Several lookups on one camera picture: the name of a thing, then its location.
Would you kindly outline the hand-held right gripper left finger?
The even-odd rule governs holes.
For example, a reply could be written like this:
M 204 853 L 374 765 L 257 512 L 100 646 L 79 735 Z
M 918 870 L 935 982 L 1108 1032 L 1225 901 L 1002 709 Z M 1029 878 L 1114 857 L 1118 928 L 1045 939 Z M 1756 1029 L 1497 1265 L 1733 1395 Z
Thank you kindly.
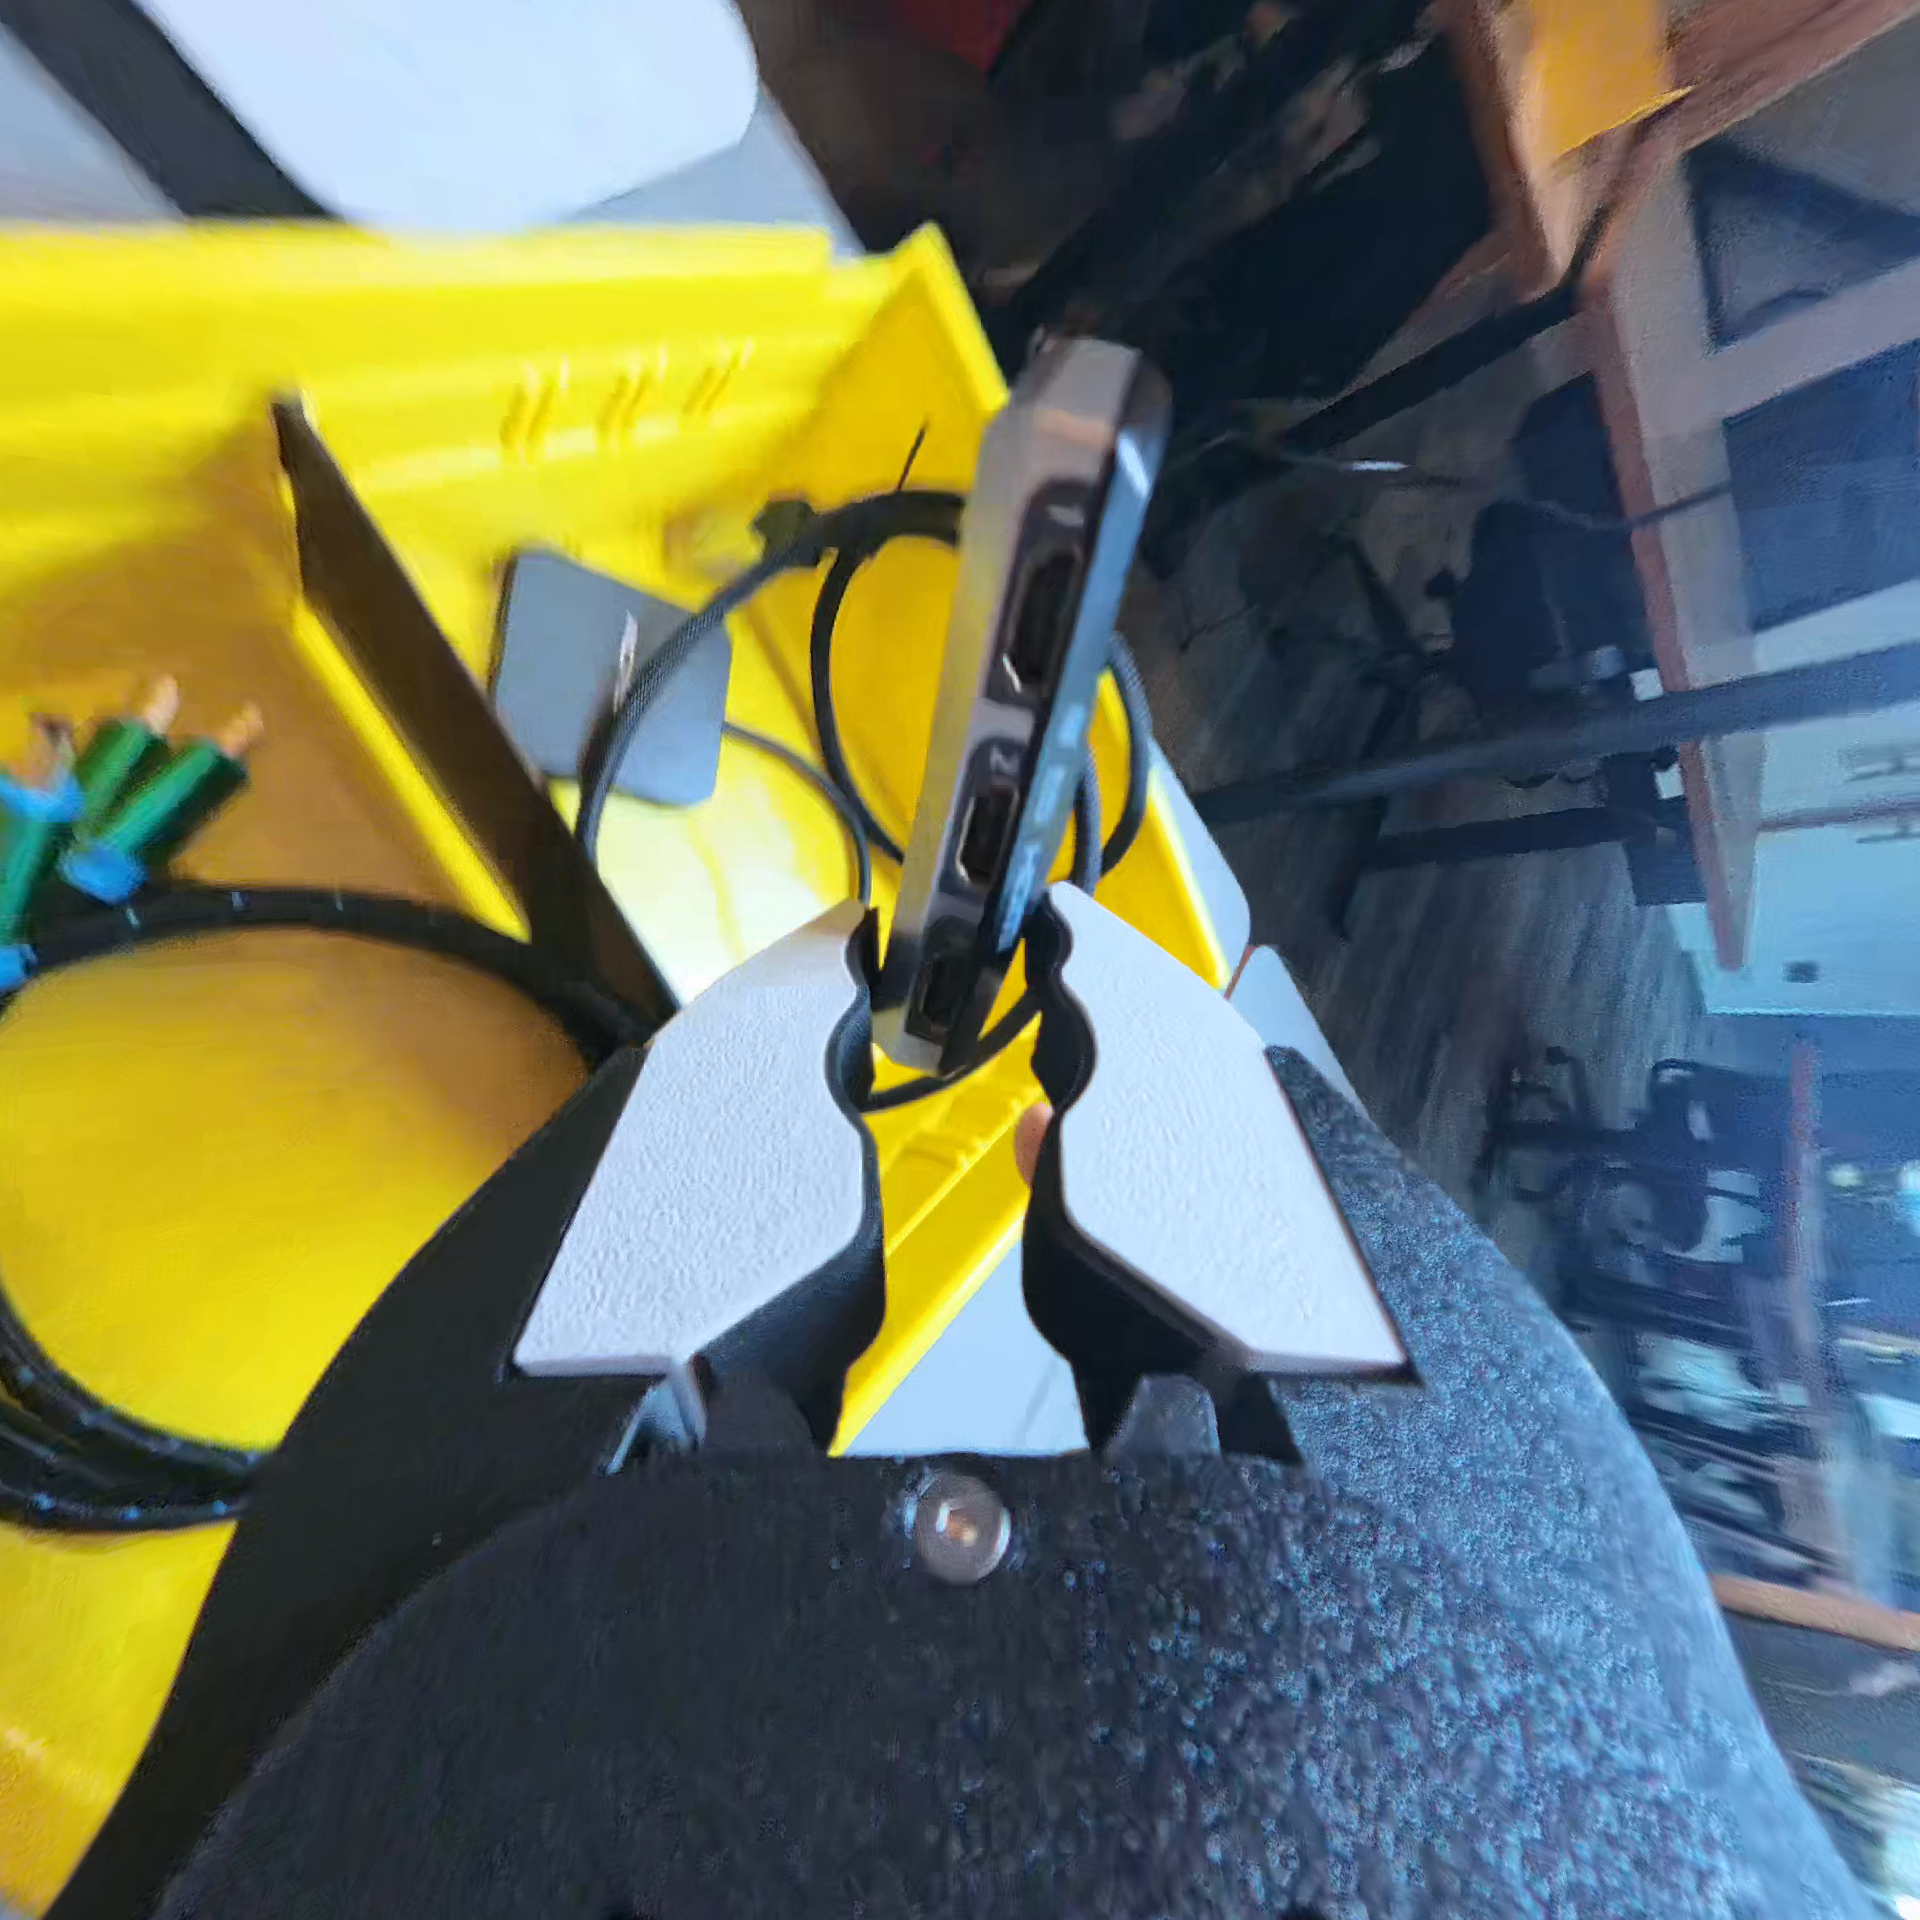
M 654 1036 L 519 1333 L 522 1373 L 698 1360 L 845 1395 L 884 1312 L 873 945 L 842 901 Z

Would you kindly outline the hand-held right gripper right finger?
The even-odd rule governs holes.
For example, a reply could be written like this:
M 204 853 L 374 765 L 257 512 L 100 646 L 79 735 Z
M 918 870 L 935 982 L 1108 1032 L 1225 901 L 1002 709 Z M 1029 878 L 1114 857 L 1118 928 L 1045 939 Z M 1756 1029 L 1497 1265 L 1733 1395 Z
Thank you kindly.
M 1069 881 L 1025 933 L 1049 1105 L 1023 1301 L 1080 1384 L 1397 1377 L 1401 1327 L 1256 1031 Z

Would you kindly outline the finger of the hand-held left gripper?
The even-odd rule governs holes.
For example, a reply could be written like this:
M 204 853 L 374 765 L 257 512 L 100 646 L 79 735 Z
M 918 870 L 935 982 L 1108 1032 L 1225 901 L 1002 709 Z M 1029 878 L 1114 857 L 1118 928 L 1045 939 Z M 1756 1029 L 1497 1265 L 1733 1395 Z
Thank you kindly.
M 1 36 L 4 224 L 168 224 L 174 204 L 13 39 Z
M 140 1 L 349 224 L 558 224 L 732 151 L 760 73 L 732 1 Z

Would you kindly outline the yellow plastic bin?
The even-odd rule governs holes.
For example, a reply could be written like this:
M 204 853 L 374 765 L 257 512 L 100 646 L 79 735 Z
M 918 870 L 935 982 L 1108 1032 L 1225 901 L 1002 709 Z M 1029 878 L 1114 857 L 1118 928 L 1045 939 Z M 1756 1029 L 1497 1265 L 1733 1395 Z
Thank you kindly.
M 972 469 L 1000 384 L 943 241 L 814 230 L 4 230 L 4 753 L 154 672 L 266 712 L 192 878 L 336 881 L 529 939 L 303 600 L 303 401 L 479 684 L 496 571 L 684 584 L 692 521 Z M 4 1524 L 4 1893 L 46 1915 L 933 1913 L 1036 1803 L 895 1470 L 632 1461 L 639 1384 L 508 1373 L 493 1304 L 615 1113 L 500 982 L 205 935 L 4 1012 L 4 1275 L 152 1421 L 257 1445 L 238 1524 Z

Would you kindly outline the silver multiport hub adapter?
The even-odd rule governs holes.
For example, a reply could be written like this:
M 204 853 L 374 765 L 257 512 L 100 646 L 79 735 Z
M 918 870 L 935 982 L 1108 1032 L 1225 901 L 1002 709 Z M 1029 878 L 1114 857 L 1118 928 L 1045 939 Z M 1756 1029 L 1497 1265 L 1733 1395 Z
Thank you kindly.
M 981 441 L 873 992 L 874 1043 L 913 1073 L 968 1062 L 1079 835 L 1096 684 L 1167 432 L 1167 384 L 1135 349 L 1055 340 Z

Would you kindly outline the grey flat device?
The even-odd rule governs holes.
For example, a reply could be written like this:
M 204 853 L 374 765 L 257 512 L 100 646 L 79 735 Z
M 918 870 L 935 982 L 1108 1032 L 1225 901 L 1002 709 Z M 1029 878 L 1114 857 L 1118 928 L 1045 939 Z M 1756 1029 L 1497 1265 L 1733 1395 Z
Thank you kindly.
M 545 545 L 510 556 L 496 620 L 492 700 L 516 753 L 574 780 L 591 732 L 685 608 Z M 665 807 L 703 805 L 718 783 L 733 641 L 710 630 L 639 720 L 615 791 Z

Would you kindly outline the black bin divider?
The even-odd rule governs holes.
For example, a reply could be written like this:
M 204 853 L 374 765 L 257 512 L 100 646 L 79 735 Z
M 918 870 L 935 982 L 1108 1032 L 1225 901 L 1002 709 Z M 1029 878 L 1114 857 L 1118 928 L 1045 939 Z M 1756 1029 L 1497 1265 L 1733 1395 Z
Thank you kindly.
M 621 1003 L 642 1036 L 655 1032 L 679 1011 L 658 964 L 508 741 L 303 401 L 278 396 L 270 419 L 292 495 L 303 600 L 401 764 L 424 781 L 424 821 L 450 828 L 457 848 L 478 857 L 540 957 Z

